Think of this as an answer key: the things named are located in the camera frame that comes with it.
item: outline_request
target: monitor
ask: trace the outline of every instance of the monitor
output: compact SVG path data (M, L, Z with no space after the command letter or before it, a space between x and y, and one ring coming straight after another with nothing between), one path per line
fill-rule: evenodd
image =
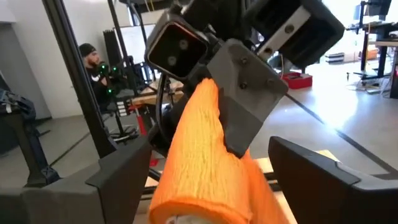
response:
M371 3L369 6L370 16L386 16L390 9L391 0L369 0Z
M154 27L155 24L144 25L147 37L150 35ZM116 39L118 40L120 55L123 57L120 42L118 39L118 34L116 33L115 28L113 30L116 35ZM140 26L121 27L120 31L122 33L124 45L126 46L127 54L133 57L134 64L139 64L144 62L144 54L146 46L144 43L144 38L142 37L141 27Z

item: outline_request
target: black cable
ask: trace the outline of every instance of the black cable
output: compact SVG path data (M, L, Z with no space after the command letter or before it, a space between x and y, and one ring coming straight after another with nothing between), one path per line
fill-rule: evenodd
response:
M162 103L163 103L163 93L164 93L164 86L166 84L166 79L167 79L166 75L162 73L159 79L159 86L157 87L155 116L160 134L163 136L163 138L167 143L170 143L170 139L166 135L164 127L162 126Z

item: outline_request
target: red box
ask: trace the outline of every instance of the red box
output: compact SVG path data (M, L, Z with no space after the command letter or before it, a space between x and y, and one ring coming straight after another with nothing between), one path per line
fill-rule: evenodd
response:
M299 72L290 72L283 74L282 79L287 82L289 88L293 90L311 87L312 76L308 74L301 74Z

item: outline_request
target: floor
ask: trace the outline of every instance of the floor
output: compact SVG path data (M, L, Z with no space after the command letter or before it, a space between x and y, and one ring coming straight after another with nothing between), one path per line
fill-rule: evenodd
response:
M357 63L309 67L313 87L290 90L280 101L253 140L252 156L267 157L269 137L280 136L313 151L327 149L342 163L367 174L398 177L398 100L354 91L358 77L347 81L346 72L358 67ZM124 124L135 122L133 116L123 119ZM114 118L105 123L109 129L116 127ZM47 129L51 132L40 141L47 160L56 161L52 167L62 177L98 160L82 116L54 119L39 127ZM20 150L0 158L0 187L22 187L27 175Z

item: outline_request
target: camera lens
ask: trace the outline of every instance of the camera lens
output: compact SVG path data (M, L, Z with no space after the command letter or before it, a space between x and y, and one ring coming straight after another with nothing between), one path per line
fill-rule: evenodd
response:
M187 50L188 49L188 41L180 40L180 48L181 48L181 50Z
M174 56L169 56L169 57L167 58L167 63L168 63L170 66L174 66L174 65L177 63L177 58L174 57Z

